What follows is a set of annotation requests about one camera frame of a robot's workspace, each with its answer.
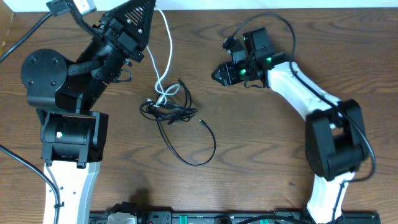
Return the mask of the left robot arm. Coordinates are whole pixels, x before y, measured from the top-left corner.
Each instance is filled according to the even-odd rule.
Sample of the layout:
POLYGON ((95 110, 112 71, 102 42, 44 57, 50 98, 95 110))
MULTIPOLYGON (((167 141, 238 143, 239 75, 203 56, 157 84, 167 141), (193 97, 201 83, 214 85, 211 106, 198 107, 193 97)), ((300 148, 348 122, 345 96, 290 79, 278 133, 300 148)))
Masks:
POLYGON ((124 66, 143 59, 149 42, 154 1, 127 1, 105 12, 98 25, 84 16, 93 1, 49 1, 52 16, 70 13, 91 43, 77 60, 53 49, 32 52, 22 64, 27 102, 41 123, 41 158, 49 179, 45 223, 88 223, 91 197, 103 160, 108 115, 93 111, 124 66))

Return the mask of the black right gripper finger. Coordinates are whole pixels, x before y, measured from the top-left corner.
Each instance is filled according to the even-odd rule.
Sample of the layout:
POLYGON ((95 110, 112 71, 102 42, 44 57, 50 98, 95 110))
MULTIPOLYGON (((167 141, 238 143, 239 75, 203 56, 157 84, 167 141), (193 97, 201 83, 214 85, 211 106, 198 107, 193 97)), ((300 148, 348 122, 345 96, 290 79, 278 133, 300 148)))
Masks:
POLYGON ((223 77, 220 74, 213 74, 211 77, 212 77, 212 79, 214 79, 215 81, 217 81, 218 83, 220 83, 223 86, 229 86, 230 85, 229 79, 223 77))
POLYGON ((224 62, 217 66, 215 71, 211 74, 212 77, 222 77, 227 74, 228 71, 228 63, 224 62))

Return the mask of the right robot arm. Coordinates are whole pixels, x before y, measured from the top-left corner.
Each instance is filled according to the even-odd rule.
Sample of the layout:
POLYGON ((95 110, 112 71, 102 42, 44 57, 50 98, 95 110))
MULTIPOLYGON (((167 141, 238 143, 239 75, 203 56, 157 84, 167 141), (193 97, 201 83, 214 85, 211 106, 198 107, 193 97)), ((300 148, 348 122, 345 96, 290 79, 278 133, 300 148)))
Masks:
POLYGON ((211 77, 223 86, 259 80, 285 98, 305 121, 305 157, 315 174, 307 212, 312 223, 333 223, 349 183, 369 156, 361 108, 323 91, 302 73, 292 57, 276 53, 265 28, 234 35, 222 43, 231 61, 211 77))

